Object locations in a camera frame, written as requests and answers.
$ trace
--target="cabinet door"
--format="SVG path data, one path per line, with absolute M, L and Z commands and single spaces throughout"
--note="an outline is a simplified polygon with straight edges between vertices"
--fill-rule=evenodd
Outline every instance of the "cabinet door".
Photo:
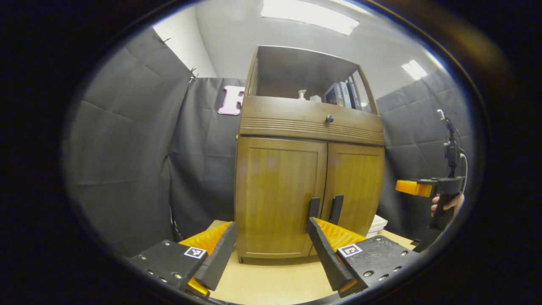
M 324 196 L 327 143 L 239 137 L 235 220 L 239 257 L 308 256 L 312 197 Z
M 333 197 L 344 195 L 338 225 L 365 236 L 375 217 L 384 175 L 384 148 L 330 143 L 321 219 Z

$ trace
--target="book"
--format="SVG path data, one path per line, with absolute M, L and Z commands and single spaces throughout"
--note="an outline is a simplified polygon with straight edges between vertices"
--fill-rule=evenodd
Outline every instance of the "book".
M 348 79 L 346 87 L 348 88 L 348 92 L 351 97 L 350 101 L 352 103 L 352 108 L 356 110 L 362 110 L 362 105 L 359 101 L 358 90 L 356 89 L 356 85 L 354 84 L 352 78 Z
M 335 82 L 325 93 L 325 102 L 328 104 L 344 107 L 344 98 L 341 92 L 340 83 Z
M 346 87 L 346 83 L 344 81 L 340 82 L 340 88 L 344 97 L 344 106 L 346 108 L 352 109 L 352 103 L 350 102 L 350 94 L 348 93 L 348 88 Z

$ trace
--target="human hand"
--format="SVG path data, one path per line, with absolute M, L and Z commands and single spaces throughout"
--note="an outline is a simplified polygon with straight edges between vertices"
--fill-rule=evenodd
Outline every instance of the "human hand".
M 439 196 L 440 195 L 437 194 L 437 197 L 433 198 L 433 203 L 434 204 L 438 203 L 438 199 L 440 198 Z M 459 195 L 454 197 L 449 203 L 445 204 L 443 206 L 443 208 L 446 211 L 447 209 L 453 207 L 454 208 L 454 216 L 455 216 L 455 214 L 457 214 L 457 212 L 461 208 L 461 205 L 463 204 L 464 201 L 465 201 L 465 196 L 463 195 L 463 192 L 459 192 Z M 436 209 L 437 209 L 437 205 L 432 205 L 431 206 L 431 211 L 435 211 Z

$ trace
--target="white wall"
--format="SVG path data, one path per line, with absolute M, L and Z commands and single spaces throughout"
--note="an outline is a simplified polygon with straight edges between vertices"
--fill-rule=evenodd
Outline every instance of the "white wall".
M 196 21 L 194 5 L 183 9 L 153 26 L 166 45 L 189 69 L 196 68 L 199 77 L 216 77 L 216 72 L 203 44 Z
M 318 2 L 339 9 L 334 3 Z M 360 24 L 344 36 L 310 24 L 262 18 L 261 9 L 261 0 L 208 0 L 196 5 L 203 43 L 218 77 L 245 79 L 257 45 L 310 49 L 358 63 L 375 98 L 414 81 L 401 68 L 412 59 L 427 73 L 437 69 L 421 45 L 384 18 L 351 12 Z

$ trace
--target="cabinet door handle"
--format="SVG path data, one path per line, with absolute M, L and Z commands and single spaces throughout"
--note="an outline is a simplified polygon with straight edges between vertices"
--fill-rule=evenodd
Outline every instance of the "cabinet door handle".
M 307 223 L 311 217 L 318 217 L 318 212 L 320 212 L 320 198 L 314 197 L 308 203 L 308 216 Z
M 340 211 L 343 209 L 344 195 L 337 195 L 333 197 L 333 203 L 331 204 L 330 222 L 334 225 L 339 223 Z

